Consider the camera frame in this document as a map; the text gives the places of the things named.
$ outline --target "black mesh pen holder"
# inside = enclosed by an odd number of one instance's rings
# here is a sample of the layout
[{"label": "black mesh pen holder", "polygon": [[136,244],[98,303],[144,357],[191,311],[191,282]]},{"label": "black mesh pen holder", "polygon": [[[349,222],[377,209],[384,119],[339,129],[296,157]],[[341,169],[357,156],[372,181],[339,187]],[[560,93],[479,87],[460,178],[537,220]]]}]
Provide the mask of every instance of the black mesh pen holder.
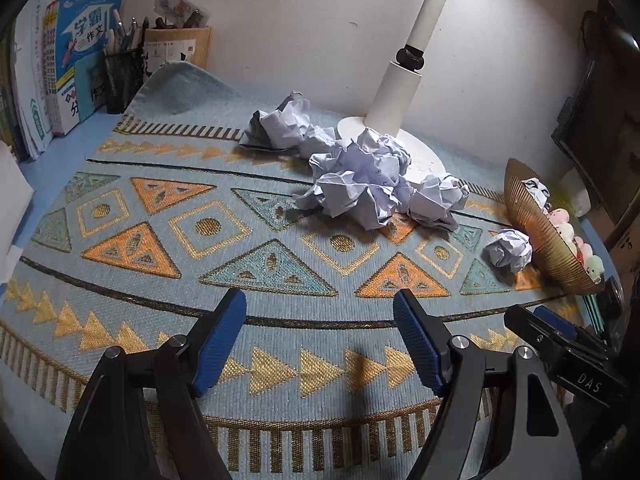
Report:
[{"label": "black mesh pen holder", "polygon": [[107,112],[121,114],[142,86],[142,49],[104,56]]}]

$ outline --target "ribbed golden bowl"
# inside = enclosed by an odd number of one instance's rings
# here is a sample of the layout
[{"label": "ribbed golden bowl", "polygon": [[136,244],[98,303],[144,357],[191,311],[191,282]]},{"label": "ribbed golden bowl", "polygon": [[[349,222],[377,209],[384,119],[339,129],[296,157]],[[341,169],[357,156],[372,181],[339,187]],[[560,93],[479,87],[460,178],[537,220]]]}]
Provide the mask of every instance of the ribbed golden bowl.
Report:
[{"label": "ribbed golden bowl", "polygon": [[504,203],[516,229],[529,236],[533,261],[540,271],[555,280],[567,292],[586,295],[604,288],[596,285],[564,243],[551,222],[521,182],[538,174],[515,158],[510,158],[504,173]]}]

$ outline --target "blue gripper pad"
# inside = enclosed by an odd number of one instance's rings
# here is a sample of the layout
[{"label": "blue gripper pad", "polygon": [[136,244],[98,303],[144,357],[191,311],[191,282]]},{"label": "blue gripper pad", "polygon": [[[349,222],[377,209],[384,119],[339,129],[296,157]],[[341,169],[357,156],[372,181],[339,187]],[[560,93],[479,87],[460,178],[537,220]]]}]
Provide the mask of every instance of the blue gripper pad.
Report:
[{"label": "blue gripper pad", "polygon": [[418,377],[423,386],[442,396],[446,383],[442,377],[440,356],[414,312],[407,303],[402,290],[394,296],[394,320],[414,362]]},{"label": "blue gripper pad", "polygon": [[578,337],[575,327],[569,323],[567,320],[558,316],[555,312],[549,310],[546,306],[537,306],[533,314],[539,317],[545,323],[551,325],[553,328],[558,330],[566,339],[574,340]]},{"label": "blue gripper pad", "polygon": [[222,368],[246,319],[246,297],[242,290],[230,289],[216,310],[224,307],[225,300],[228,301],[227,307],[198,355],[198,371],[192,384],[193,392],[197,397],[203,396],[218,382]]}]

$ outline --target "desk lamp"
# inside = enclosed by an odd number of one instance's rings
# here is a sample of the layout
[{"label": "desk lamp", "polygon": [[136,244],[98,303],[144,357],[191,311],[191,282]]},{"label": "desk lamp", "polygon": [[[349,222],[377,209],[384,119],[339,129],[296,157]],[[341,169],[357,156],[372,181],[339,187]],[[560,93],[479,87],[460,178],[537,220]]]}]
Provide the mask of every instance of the desk lamp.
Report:
[{"label": "desk lamp", "polygon": [[445,2],[423,1],[409,39],[398,50],[396,60],[389,63],[367,116],[347,117],[338,124],[338,135],[342,139],[355,140],[365,127],[395,137],[411,155],[412,163],[405,177],[414,186],[429,173],[445,172],[443,163],[425,143],[400,128],[420,84],[422,75],[417,70],[424,66],[422,56]]}]

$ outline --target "blue rug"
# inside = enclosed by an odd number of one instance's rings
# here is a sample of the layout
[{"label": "blue rug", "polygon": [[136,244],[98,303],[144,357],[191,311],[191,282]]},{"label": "blue rug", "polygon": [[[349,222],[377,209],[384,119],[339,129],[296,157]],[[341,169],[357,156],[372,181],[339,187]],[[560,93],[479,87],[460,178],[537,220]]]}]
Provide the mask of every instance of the blue rug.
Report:
[{"label": "blue rug", "polygon": [[[0,366],[68,424],[107,346],[156,348],[236,286],[249,316],[200,401],[234,478],[404,478],[440,401],[394,327],[395,292],[410,288],[452,333],[506,351],[517,345],[506,307],[545,303],[579,322],[574,298],[534,269],[500,274],[482,258],[508,224],[500,168],[432,144],[472,189],[460,228],[446,235],[398,214],[365,232],[294,208],[292,193],[312,182],[304,162],[238,146],[258,108],[274,105],[188,64],[154,74],[18,263],[0,314]],[[315,110],[312,120],[335,126],[340,116]],[[479,426],[491,402],[485,393]],[[162,469],[175,476],[152,396],[147,405]],[[39,430],[60,448],[59,416]],[[466,476],[481,458],[477,440]]]}]

